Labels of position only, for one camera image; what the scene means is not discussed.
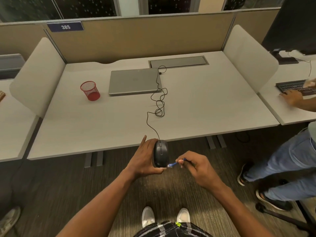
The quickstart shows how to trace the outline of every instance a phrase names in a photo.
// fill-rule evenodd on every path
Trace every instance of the red mesh pen holder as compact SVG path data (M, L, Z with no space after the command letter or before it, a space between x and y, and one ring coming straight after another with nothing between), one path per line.
M100 98L100 93L94 81L86 81L82 83L80 89L86 94L88 100L95 101Z

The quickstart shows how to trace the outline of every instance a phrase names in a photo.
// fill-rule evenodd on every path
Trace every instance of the white desk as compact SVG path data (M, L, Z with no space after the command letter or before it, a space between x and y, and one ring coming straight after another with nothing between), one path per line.
M13 80L0 80L0 90L6 93L0 102L0 162L21 159L37 124L38 117L9 91Z
M290 55L308 61L316 58L315 56L304 57L295 51L293 51ZM316 77L316 60L312 60L311 64L311 77ZM280 91L275 87L275 84L279 82L308 79L309 71L309 63L303 61L300 61L298 64L279 65L279 69L275 75L260 90L259 95L261 99L282 125L312 121L316 119L316 113L314 112L304 111L288 106L284 99L279 96ZM304 98L312 98L315 96L316 95L310 95L305 96Z
M279 122L223 52L120 60L111 64L67 64L28 156L40 159L135 146L146 134L147 111L154 112L151 94L108 95L111 71L148 68L148 60L204 55L205 66L171 68L160 75L165 116L149 114L148 123L161 139L171 141L217 135ZM96 82L100 99L88 101L81 83Z

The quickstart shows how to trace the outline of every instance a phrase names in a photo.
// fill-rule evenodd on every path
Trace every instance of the black mouse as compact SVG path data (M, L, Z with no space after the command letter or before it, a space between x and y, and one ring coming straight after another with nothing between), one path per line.
M169 164L169 153L167 141L158 140L154 147L154 163L156 167L167 167Z

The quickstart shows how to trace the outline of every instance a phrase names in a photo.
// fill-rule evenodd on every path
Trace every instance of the metal desk leg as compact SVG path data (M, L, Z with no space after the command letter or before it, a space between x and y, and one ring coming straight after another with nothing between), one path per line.
M210 149L216 149L213 136L212 135L207 136L206 139L207 139L207 142L209 143Z
M97 166L103 165L103 151L98 151L97 153Z
M221 145L222 148L226 148L227 145L225 143L225 140L223 138L223 135L217 135L217 138L218 138L218 141L219 141L219 144Z
M92 160L92 153L86 153L86 159L84 161L84 167L89 168L91 167L91 160Z

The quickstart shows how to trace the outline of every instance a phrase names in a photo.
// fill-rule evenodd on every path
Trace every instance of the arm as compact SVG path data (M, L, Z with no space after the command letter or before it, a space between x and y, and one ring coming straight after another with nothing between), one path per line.
M280 95L290 106L305 111L316 112L316 97L310 99L303 99L302 93L297 90L289 90L286 91L286 94L282 93Z
M146 141L144 136L135 155L120 175L61 230L57 237L108 236L120 205L135 179L161 174L165 168L154 168L152 155L157 139Z
M198 185L208 190L224 207L241 237L274 237L219 178L204 155L188 151L176 159L187 168Z

